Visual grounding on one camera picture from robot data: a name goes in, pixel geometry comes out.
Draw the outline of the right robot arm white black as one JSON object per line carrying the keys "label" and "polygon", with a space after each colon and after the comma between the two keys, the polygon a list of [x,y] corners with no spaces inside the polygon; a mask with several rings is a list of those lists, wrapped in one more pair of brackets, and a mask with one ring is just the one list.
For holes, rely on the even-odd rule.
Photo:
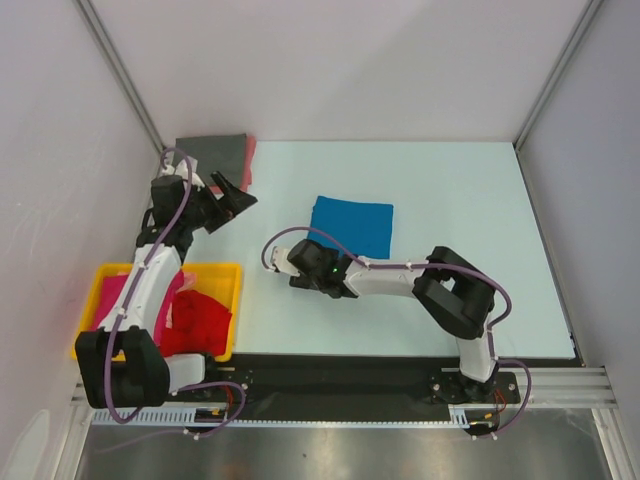
{"label": "right robot arm white black", "polygon": [[497,389],[498,371],[489,337],[496,288],[453,250],[438,246],[420,262],[350,257],[313,240],[290,249],[275,247],[271,262],[290,277],[293,288],[315,290],[333,299],[370,295],[417,300],[441,329],[456,339],[457,385],[431,381],[432,391],[454,402],[484,401]]}

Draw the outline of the blue t-shirt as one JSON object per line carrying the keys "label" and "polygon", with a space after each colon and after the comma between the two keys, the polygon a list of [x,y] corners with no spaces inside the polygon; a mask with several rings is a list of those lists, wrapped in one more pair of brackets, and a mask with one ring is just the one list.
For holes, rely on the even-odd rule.
{"label": "blue t-shirt", "polygon": [[361,203],[318,196],[310,227],[332,236],[351,253],[374,259],[389,259],[394,206]]}

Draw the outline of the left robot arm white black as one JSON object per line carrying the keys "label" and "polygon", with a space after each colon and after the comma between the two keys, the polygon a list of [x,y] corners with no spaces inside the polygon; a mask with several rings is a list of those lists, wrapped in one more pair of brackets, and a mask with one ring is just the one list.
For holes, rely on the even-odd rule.
{"label": "left robot arm white black", "polygon": [[133,266],[114,305],[90,331],[79,333],[75,354],[86,398],[95,409],[158,407],[187,387],[197,398],[214,397],[220,374],[204,351],[164,357],[159,343],[169,297],[199,229],[212,233],[257,203],[221,173],[208,186],[190,174],[169,174],[151,183],[152,205],[136,239]]}

